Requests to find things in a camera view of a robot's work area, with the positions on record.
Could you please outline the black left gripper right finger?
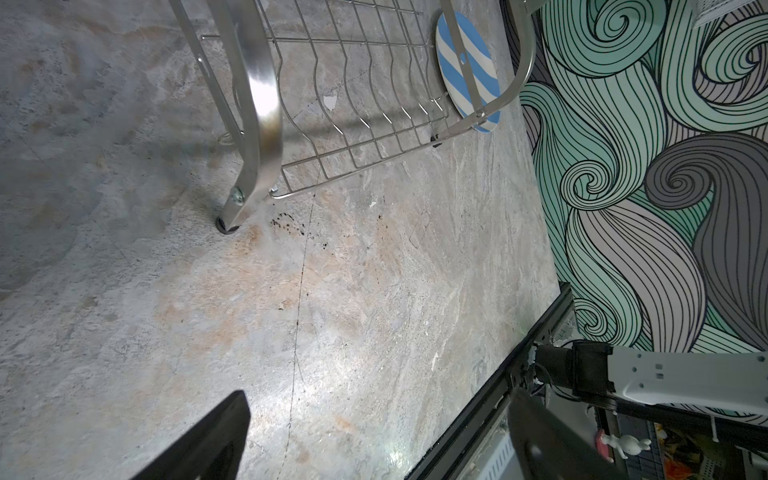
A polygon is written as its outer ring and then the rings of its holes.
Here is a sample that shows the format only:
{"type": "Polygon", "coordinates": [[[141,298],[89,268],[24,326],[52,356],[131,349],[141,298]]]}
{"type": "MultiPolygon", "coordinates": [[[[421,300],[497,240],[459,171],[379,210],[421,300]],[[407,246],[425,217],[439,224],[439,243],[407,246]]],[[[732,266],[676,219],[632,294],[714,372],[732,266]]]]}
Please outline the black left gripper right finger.
{"type": "Polygon", "coordinates": [[[525,479],[627,478],[522,388],[511,394],[508,419],[525,479]]]}

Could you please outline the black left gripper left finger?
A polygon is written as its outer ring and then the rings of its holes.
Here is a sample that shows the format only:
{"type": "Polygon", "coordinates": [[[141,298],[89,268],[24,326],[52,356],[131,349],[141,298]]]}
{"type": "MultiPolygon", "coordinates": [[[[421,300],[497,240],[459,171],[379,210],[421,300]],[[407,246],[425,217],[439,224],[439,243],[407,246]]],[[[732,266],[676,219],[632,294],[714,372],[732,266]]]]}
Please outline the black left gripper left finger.
{"type": "Polygon", "coordinates": [[[133,479],[236,479],[251,413],[235,390],[133,479]]]}

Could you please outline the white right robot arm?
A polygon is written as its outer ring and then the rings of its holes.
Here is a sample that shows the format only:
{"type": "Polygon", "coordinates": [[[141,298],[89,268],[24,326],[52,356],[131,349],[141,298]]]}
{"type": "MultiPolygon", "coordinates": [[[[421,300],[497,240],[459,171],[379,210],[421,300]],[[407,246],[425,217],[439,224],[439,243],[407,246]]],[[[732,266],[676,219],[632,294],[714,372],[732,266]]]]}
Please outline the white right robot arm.
{"type": "Polygon", "coordinates": [[[552,386],[615,410],[620,401],[767,418],[767,354],[644,352],[577,340],[533,348],[532,365],[552,386]]]}

